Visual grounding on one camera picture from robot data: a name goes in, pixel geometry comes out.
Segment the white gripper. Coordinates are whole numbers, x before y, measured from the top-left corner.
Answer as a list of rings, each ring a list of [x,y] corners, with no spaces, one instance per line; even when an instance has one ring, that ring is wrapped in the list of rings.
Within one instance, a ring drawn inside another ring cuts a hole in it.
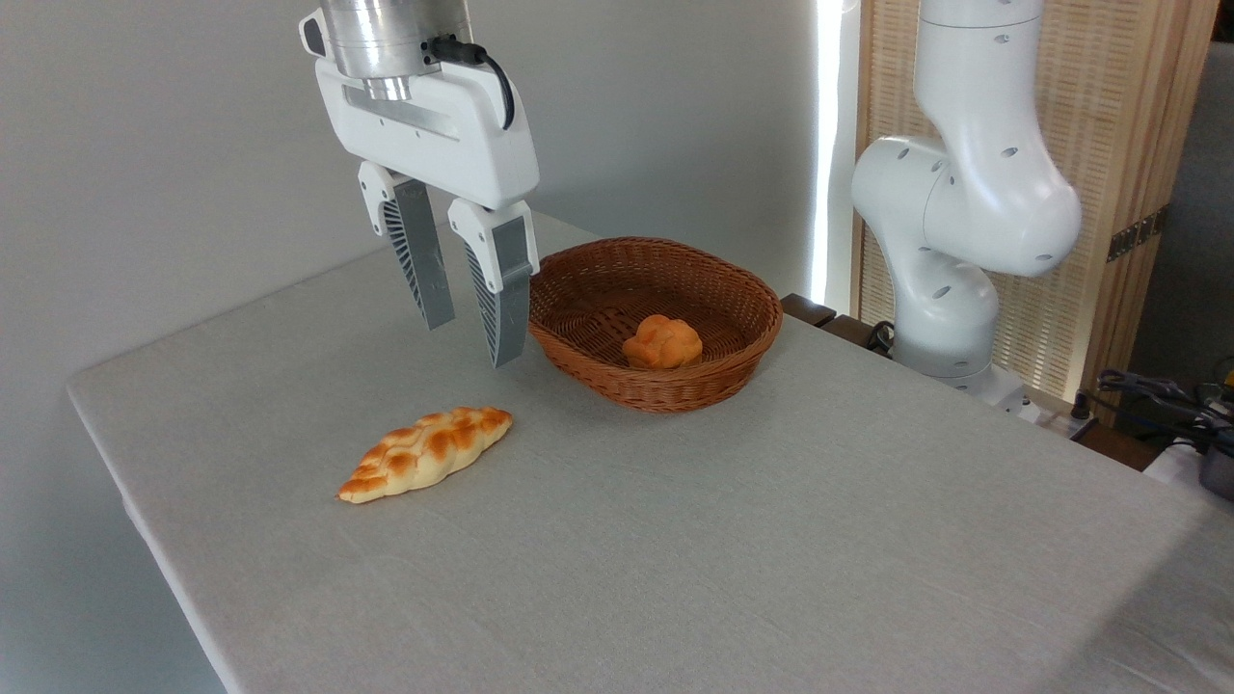
[[[450,228],[466,243],[491,363],[515,361],[529,320],[529,278],[540,269],[529,206],[520,200],[540,172],[524,115],[502,127],[499,77],[484,67],[429,65],[404,78],[401,100],[384,100],[341,73],[328,44],[313,74],[336,137],[365,159],[358,182],[366,215],[392,245],[429,330],[455,312],[426,184],[466,199],[450,203]]]

